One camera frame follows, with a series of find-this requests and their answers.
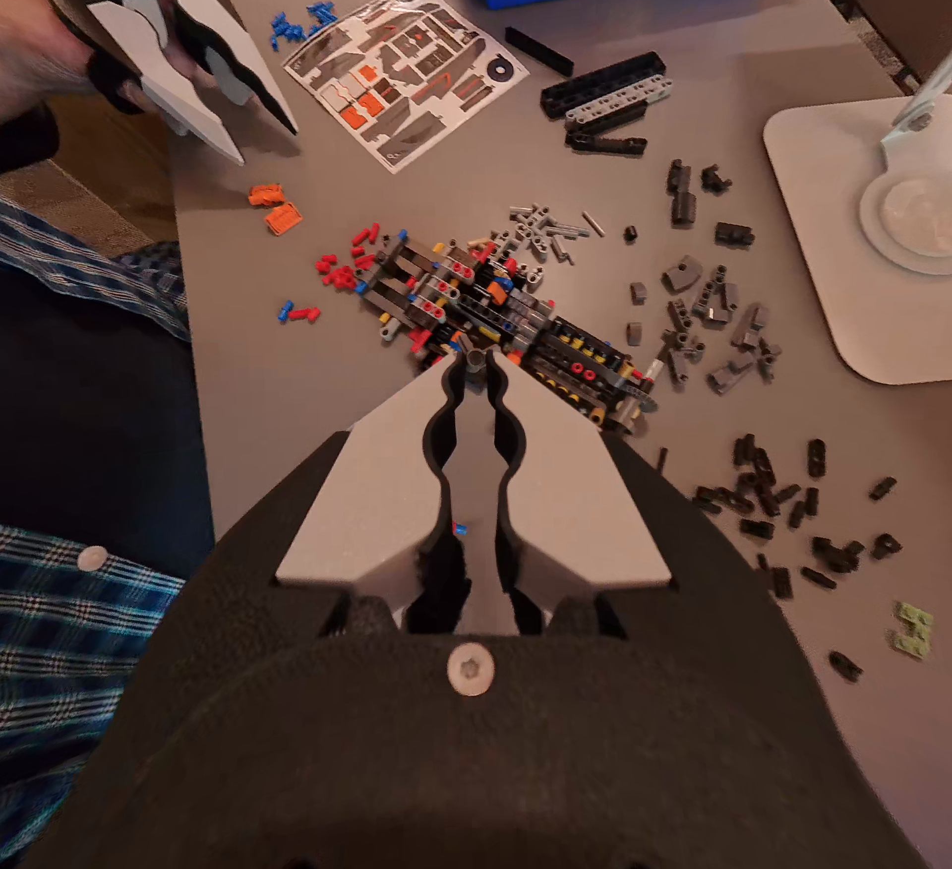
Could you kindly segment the pile of light grey lego pieces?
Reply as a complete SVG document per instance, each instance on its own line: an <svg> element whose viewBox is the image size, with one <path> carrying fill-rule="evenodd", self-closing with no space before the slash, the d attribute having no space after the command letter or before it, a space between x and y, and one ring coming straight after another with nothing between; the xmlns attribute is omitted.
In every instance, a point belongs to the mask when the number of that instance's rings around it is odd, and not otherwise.
<svg viewBox="0 0 952 869"><path fill-rule="evenodd" d="M581 224L572 224L557 220L547 205L510 207L510 228L498 239L499 265L513 261L511 279L519 281L523 290L537 292L551 262L574 267L574 244L593 237L606 238L607 232L588 212L582 212L581 217Z"/></svg>

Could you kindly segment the partly built lego model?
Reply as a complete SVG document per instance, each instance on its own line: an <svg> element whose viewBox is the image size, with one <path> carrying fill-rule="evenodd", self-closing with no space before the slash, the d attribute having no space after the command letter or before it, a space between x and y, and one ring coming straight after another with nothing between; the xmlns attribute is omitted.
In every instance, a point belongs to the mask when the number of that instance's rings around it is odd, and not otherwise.
<svg viewBox="0 0 952 869"><path fill-rule="evenodd" d="M381 339L408 337L422 371L451 354L497 348L603 428L631 433L636 420L658 410L656 373L638 370L627 353L537 298L542 266L517 263L509 246L427 249L406 231L365 249L369 243L353 246L350 289L379 312Z"/></svg>

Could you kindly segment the white lamp base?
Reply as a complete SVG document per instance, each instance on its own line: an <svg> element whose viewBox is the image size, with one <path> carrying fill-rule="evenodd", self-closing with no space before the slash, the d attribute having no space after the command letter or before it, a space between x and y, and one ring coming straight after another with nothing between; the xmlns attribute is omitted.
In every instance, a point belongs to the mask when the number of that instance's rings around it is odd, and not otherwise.
<svg viewBox="0 0 952 869"><path fill-rule="evenodd" d="M951 378L951 100L786 109L764 129L779 189L844 362L880 384Z"/></svg>

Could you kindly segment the dark undershirt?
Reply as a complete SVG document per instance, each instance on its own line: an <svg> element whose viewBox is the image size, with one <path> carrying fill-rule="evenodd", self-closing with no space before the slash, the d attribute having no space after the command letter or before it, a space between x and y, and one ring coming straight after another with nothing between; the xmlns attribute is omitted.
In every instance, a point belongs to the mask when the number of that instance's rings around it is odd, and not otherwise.
<svg viewBox="0 0 952 869"><path fill-rule="evenodd" d="M214 545L190 346L2 265L1 521L187 579Z"/></svg>

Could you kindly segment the thin black lego beam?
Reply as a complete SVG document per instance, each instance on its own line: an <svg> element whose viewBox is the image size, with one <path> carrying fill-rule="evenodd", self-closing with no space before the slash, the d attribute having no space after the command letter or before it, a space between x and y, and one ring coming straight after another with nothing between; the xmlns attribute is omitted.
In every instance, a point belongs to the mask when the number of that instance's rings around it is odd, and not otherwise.
<svg viewBox="0 0 952 869"><path fill-rule="evenodd" d="M521 30L506 26L505 41L513 49L559 74L563 78L574 76L574 61L550 46L539 42Z"/></svg>

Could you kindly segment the pile of black lego pins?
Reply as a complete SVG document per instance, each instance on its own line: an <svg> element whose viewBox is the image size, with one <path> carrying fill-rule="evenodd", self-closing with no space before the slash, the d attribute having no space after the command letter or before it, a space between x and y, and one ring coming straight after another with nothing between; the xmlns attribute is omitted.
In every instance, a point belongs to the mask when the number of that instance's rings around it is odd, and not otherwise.
<svg viewBox="0 0 952 869"><path fill-rule="evenodd" d="M827 444L824 440L809 440L805 458L806 473L811 481L818 481L827 474ZM779 519L784 514L788 528L794 531L800 529L807 518L818 516L819 487L810 485L804 488L798 483L789 483L778 488L772 459L766 448L757 445L754 434L745 434L735 440L733 465L738 469L738 475L732 487L700 485L696 487L692 504L710 516L724 510L736 513L741 516L741 534L762 543L774 538ZM893 478L881 480L871 489L870 500L879 501L886 497L896 484ZM810 541L810 553L821 567L802 566L800 574L814 587L832 591L838 587L833 575L854 573L859 569L863 555L882 561L898 555L902 549L902 544L890 533L880 533L869 545L853 541L839 546L828 538L815 537ZM776 600L793 600L793 577L789 568L770 565L764 552L757 553L756 565ZM842 652L829 652L827 662L850 684L858 683L863 675L863 669Z"/></svg>

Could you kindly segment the wide black lego beam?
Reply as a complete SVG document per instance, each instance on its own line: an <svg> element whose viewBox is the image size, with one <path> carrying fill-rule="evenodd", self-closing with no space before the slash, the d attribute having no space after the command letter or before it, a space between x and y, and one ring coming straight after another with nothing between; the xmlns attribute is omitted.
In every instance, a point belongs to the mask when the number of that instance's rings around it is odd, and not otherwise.
<svg viewBox="0 0 952 869"><path fill-rule="evenodd" d="M665 76L667 67L654 51L572 77L541 90L541 111L551 120L644 79Z"/></svg>

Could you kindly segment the lego sticker sheet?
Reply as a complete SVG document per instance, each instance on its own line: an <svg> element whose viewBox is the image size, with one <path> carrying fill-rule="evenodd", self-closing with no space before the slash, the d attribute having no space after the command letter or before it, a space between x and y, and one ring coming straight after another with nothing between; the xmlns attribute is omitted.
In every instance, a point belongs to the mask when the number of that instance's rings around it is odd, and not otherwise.
<svg viewBox="0 0 952 869"><path fill-rule="evenodd" d="M530 74L446 0L371 0L283 69L392 175Z"/></svg>

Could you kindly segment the person's left hand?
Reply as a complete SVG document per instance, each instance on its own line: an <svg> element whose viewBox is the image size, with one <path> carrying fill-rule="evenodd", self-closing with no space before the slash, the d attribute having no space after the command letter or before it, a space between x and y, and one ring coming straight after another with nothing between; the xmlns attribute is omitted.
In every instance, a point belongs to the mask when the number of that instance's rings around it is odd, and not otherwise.
<svg viewBox="0 0 952 869"><path fill-rule="evenodd" d="M49 0L1 0L1 124L65 95L91 95L92 49Z"/></svg>

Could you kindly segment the green lego pieces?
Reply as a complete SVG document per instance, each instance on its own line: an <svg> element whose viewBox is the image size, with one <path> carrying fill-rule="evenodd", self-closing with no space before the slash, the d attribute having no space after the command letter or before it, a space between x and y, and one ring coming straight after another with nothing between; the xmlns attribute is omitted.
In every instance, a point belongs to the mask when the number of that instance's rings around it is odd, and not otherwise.
<svg viewBox="0 0 952 869"><path fill-rule="evenodd" d="M893 614L901 629L891 632L891 649L917 661L924 661L931 653L934 615L904 601L894 602Z"/></svg>

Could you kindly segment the long grey lego beam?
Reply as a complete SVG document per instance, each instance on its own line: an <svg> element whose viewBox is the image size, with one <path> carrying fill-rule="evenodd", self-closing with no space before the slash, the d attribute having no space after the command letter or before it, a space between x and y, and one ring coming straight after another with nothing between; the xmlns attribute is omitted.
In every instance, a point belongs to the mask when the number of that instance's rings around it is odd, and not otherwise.
<svg viewBox="0 0 952 869"><path fill-rule="evenodd" d="M632 102L647 101L649 106L668 98L673 89L672 79L656 75L642 79L636 83L618 89L607 95L603 95L593 101L580 104L565 114L566 119L574 119L579 116L594 115L600 116L613 109L625 106Z"/></svg>

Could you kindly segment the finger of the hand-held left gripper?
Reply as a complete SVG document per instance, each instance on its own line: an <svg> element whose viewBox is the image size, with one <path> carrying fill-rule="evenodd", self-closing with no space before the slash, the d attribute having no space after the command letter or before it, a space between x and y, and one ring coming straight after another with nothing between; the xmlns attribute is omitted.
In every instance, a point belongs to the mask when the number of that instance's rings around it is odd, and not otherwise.
<svg viewBox="0 0 952 869"><path fill-rule="evenodd" d="M297 122L278 84L243 23L220 0L175 0L179 36L235 104L255 96L293 135Z"/></svg>
<svg viewBox="0 0 952 869"><path fill-rule="evenodd" d="M220 117L199 98L191 79L167 51L173 25L160 0L98 0L89 12L105 34L105 47L137 78L149 101L178 126L237 165L244 158Z"/></svg>

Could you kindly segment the pile of dark grey lego pieces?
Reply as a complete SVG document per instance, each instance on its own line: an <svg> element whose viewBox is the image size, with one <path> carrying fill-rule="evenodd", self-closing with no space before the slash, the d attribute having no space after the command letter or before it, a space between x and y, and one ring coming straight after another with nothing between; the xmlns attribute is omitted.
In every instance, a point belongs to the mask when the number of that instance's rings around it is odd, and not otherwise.
<svg viewBox="0 0 952 869"><path fill-rule="evenodd" d="M743 304L726 265L706 268L684 255L662 270L659 281L667 326L658 355L633 380L643 400L653 397L665 376L684 392L703 366L701 382L719 397L752 376L766 386L775 382L782 348L768 338L768 305Z"/></svg>

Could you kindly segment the pile of red lego pins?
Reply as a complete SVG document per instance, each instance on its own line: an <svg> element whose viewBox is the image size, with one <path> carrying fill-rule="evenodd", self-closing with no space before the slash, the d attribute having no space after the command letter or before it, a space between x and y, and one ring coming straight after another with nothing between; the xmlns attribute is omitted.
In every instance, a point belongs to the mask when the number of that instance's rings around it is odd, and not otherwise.
<svg viewBox="0 0 952 869"><path fill-rule="evenodd" d="M381 226L373 222L351 239L342 256L325 254L314 263L322 283L341 292L363 292L363 278L376 264L376 249L382 246Z"/></svg>

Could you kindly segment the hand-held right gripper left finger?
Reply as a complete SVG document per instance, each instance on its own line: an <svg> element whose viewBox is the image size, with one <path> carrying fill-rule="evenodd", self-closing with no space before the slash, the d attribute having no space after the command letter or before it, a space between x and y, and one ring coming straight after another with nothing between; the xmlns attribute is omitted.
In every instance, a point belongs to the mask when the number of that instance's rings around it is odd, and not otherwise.
<svg viewBox="0 0 952 869"><path fill-rule="evenodd" d="M275 578L378 598L411 633L451 633L470 594L445 467L466 392L461 353L439 359L354 423Z"/></svg>

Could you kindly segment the pile of blue lego pins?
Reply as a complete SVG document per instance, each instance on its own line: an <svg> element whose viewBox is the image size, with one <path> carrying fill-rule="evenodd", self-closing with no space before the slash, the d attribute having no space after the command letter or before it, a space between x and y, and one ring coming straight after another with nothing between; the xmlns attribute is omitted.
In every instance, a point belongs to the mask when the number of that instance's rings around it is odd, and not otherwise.
<svg viewBox="0 0 952 869"><path fill-rule="evenodd" d="M269 45L274 53L278 53L283 43L298 45L306 42L322 32L328 26L338 21L333 2L316 2L306 6L305 11L310 22L306 25L288 19L286 13L281 12L270 20L271 35Z"/></svg>

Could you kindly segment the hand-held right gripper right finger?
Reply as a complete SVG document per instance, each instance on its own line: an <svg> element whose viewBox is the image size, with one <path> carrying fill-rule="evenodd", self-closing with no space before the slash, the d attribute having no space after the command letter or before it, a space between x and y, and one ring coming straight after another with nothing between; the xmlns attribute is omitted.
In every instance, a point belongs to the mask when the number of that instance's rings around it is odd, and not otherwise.
<svg viewBox="0 0 952 869"><path fill-rule="evenodd" d="M495 554L520 633L567 598L663 588L672 574L601 429L499 351L486 356L494 446L506 470Z"/></svg>

